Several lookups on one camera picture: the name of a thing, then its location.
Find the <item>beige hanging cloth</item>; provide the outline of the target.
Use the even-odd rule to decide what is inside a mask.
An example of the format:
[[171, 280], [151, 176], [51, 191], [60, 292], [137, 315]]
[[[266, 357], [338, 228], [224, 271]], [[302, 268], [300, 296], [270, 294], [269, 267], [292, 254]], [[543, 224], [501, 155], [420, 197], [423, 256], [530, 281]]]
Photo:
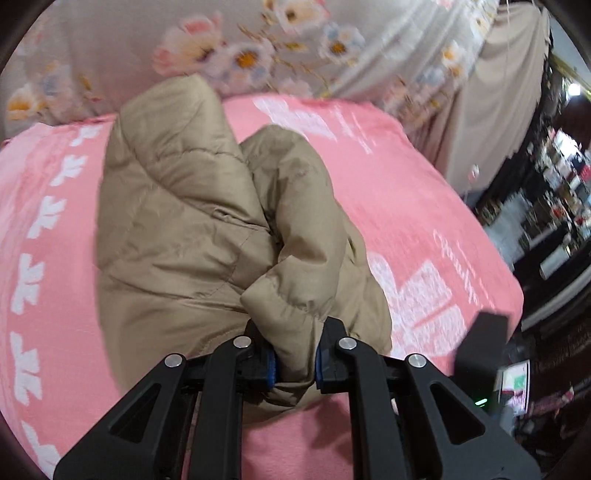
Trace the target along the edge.
[[522, 145], [541, 99], [550, 37], [547, 10], [530, 2], [499, 7], [467, 83], [424, 145], [457, 193], [487, 189]]

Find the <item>dark cluttered shelf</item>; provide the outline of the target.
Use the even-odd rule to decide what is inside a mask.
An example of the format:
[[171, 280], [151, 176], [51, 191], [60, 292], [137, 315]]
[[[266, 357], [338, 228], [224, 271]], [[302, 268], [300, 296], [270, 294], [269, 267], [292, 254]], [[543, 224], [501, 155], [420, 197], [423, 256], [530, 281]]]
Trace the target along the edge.
[[522, 146], [474, 211], [524, 296], [505, 349], [513, 434], [549, 472], [590, 417], [590, 98], [556, 57]]

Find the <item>khaki quilted puffer jacket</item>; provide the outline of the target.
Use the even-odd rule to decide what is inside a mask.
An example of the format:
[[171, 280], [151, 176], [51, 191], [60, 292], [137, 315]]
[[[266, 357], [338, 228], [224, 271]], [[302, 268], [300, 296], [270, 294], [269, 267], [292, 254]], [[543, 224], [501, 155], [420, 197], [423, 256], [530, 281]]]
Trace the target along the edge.
[[98, 318], [121, 392], [170, 353], [198, 357], [249, 323], [280, 360], [245, 408], [263, 422], [320, 399], [325, 319], [386, 354], [392, 321], [363, 237], [308, 140], [267, 125], [243, 141], [199, 76], [119, 112], [106, 147], [95, 258]]

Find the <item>pink printed blanket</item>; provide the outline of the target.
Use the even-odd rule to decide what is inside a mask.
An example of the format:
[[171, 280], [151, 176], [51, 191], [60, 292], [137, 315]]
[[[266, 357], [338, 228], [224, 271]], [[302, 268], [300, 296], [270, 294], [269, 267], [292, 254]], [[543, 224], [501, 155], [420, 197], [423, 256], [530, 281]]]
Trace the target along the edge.
[[[280, 95], [223, 107], [238, 139], [277, 124], [320, 153], [386, 295], [394, 358], [419, 352], [450, 373], [479, 311], [519, 320], [517, 280], [396, 120], [367, 104]], [[93, 262], [113, 121], [37, 123], [1, 150], [1, 413], [45, 474], [118, 397], [96, 318]]]

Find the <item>grey floral quilt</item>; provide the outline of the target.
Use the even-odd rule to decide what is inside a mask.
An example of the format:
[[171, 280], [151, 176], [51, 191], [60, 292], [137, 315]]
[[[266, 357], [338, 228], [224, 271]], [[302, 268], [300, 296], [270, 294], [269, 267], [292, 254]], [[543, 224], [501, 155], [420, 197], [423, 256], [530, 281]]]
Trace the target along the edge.
[[495, 1], [56, 1], [1, 76], [1, 135], [115, 112], [197, 74], [221, 97], [370, 102], [419, 129], [466, 82]]

